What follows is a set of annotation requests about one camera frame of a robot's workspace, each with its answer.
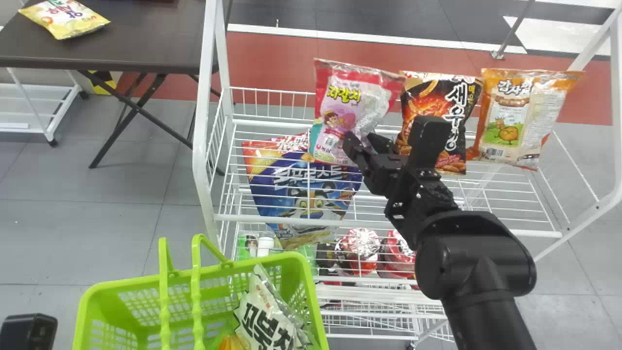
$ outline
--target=folding table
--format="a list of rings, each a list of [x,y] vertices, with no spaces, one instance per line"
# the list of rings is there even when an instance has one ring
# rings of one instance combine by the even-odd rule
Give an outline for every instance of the folding table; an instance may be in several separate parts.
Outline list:
[[[41,0],[30,0],[26,6],[38,2]],[[180,135],[144,106],[168,74],[187,74],[198,81],[205,0],[80,2],[111,23],[81,37],[56,40],[46,29],[18,13],[0,32],[0,67],[77,70],[131,108],[125,116],[124,108],[112,134],[89,168],[97,167],[138,114],[192,148],[190,133]],[[127,91],[120,92],[89,70],[139,72],[139,75]],[[132,91],[148,73],[155,73],[155,79],[135,103],[131,100]]]

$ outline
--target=cartoon character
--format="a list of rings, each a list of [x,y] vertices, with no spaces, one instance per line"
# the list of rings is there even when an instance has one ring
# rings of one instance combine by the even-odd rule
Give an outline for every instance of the cartoon character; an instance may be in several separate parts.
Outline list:
[[[342,113],[341,116],[339,116],[334,110],[329,110],[324,113],[324,123],[331,129],[346,132],[354,128],[356,116],[354,113]]]
[[[325,181],[322,188],[311,189],[309,193],[304,187],[290,188],[287,191],[289,197],[295,197],[294,205],[290,210],[281,213],[281,217],[299,217],[301,219],[341,219],[346,210],[331,202],[328,194],[335,190],[335,184]],[[308,232],[325,230],[323,225],[289,225],[279,224],[280,229],[293,229],[295,233],[302,235]]]
[[[506,126],[499,130],[499,138],[512,144],[512,141],[518,140],[518,128],[515,126]]]

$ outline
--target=green shopping basket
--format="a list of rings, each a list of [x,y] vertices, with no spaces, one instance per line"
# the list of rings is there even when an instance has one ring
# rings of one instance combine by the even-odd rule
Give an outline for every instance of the green shopping basket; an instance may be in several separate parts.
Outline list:
[[[201,266],[201,244],[219,265]],[[315,336],[310,348],[328,349],[309,263],[300,253],[232,262],[199,234],[192,239],[191,270],[173,268],[166,238],[158,241],[158,255],[159,275],[98,283],[86,291],[73,350],[217,349],[238,326],[233,310],[258,262]]]

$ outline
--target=black robotic arm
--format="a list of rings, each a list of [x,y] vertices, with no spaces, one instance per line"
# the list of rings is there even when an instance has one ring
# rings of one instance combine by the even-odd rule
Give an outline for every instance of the black robotic arm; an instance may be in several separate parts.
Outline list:
[[[450,129],[439,117],[418,116],[408,156],[374,133],[368,135],[371,147],[348,133],[343,149],[367,188],[387,197],[385,216],[417,251],[419,288],[442,302],[458,348],[535,349],[514,297],[534,288],[536,266],[494,214],[460,210],[440,181],[435,164]]]

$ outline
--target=cartoon potato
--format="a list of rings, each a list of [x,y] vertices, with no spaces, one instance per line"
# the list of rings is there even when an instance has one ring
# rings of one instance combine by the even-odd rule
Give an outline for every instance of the cartoon potato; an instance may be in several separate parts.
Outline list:
[[[506,126],[499,130],[499,138],[512,144],[512,141],[518,140],[518,128],[515,126]]]

